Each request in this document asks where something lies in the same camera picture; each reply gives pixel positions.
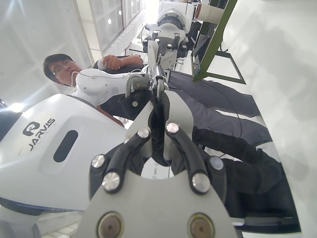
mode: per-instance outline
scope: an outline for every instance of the dark oval slot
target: dark oval slot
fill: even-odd
[[[74,130],[69,131],[65,135],[64,139],[62,140],[56,152],[54,153],[53,159],[55,162],[62,162],[66,159],[77,137],[78,137],[78,133]]]

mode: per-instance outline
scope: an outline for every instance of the man's hand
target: man's hand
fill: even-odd
[[[112,70],[118,70],[120,67],[134,64],[134,65],[143,65],[143,60],[137,55],[129,55],[124,58],[118,58],[114,55],[107,55],[103,60],[101,65],[107,67]]]
[[[107,67],[112,70],[118,70],[120,67],[123,67],[125,64],[124,62],[119,59],[118,57],[115,57],[114,55],[107,55],[103,61],[102,66],[105,66],[107,64]]]

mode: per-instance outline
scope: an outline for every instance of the metal screw head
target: metal screw head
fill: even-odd
[[[102,217],[98,226],[100,238],[119,238],[123,233],[123,222],[117,213],[108,213]]]
[[[179,126],[176,123],[171,122],[166,126],[166,130],[171,134],[175,134],[179,131]]]
[[[138,137],[140,137],[142,139],[149,137],[149,135],[150,135],[150,132],[146,128],[143,128],[143,129],[138,131]]]
[[[193,218],[189,226],[190,234],[193,238],[212,238],[214,229],[207,217],[197,215]]]
[[[223,168],[223,161],[218,156],[211,156],[209,161],[213,169],[220,171]]]
[[[97,169],[103,166],[104,162],[105,157],[102,154],[96,155],[91,162],[91,166]]]
[[[114,191],[120,184],[120,176],[116,172],[107,173],[102,180],[105,191]]]
[[[200,193],[207,193],[210,189],[210,181],[203,173],[194,174],[192,178],[193,187]]]

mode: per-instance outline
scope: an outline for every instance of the black hair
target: black hair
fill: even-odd
[[[49,66],[57,61],[65,61],[65,60],[72,60],[68,55],[66,54],[53,54],[50,56],[47,56],[43,62],[43,71],[47,78],[49,78],[51,81],[56,82],[57,79],[55,75],[52,74]]]

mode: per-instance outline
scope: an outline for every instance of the eyeglasses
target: eyeglasses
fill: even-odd
[[[64,69],[63,66],[64,66],[64,65],[67,65],[69,62],[70,62],[70,60],[65,60],[65,61],[62,62],[62,64],[58,65],[58,66],[55,68],[55,70],[54,70],[54,72],[53,72],[53,75],[56,76],[58,73],[60,73],[60,72]]]

